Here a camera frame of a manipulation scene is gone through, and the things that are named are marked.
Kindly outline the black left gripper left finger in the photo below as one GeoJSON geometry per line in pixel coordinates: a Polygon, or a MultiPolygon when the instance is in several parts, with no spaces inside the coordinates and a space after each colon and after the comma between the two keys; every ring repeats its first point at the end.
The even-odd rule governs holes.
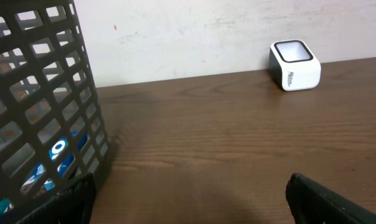
{"type": "Polygon", "coordinates": [[[41,195],[23,206],[23,213],[17,222],[89,224],[95,198],[93,174],[80,174],[65,189],[41,195]]]}

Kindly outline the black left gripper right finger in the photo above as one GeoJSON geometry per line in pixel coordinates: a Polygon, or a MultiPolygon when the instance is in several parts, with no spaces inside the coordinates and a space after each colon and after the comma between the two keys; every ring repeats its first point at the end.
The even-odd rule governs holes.
{"type": "Polygon", "coordinates": [[[376,223],[376,214],[318,182],[293,173],[285,190],[296,223],[376,223]]]}

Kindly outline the blue Oreo cookie pack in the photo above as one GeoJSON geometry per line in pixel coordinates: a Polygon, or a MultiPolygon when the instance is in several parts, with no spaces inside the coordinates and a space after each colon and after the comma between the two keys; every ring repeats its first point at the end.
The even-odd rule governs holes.
{"type": "MultiPolygon", "coordinates": [[[[80,151],[85,143],[88,141],[88,133],[85,133],[82,138],[78,140],[77,150],[80,151]]],[[[52,162],[67,148],[69,142],[66,137],[61,137],[49,150],[49,157],[52,162]]],[[[57,172],[60,176],[63,176],[66,173],[67,169],[70,167],[71,163],[74,161],[74,155],[69,153],[68,156],[58,165],[57,172]]],[[[30,191],[30,188],[37,182],[37,180],[42,176],[46,171],[44,165],[41,162],[38,162],[34,168],[30,171],[27,176],[26,181],[23,183],[20,188],[21,193],[26,194],[30,191]]],[[[40,195],[44,192],[50,191],[55,187],[55,183],[51,178],[48,178],[44,184],[41,186],[36,195],[40,195]]]]}

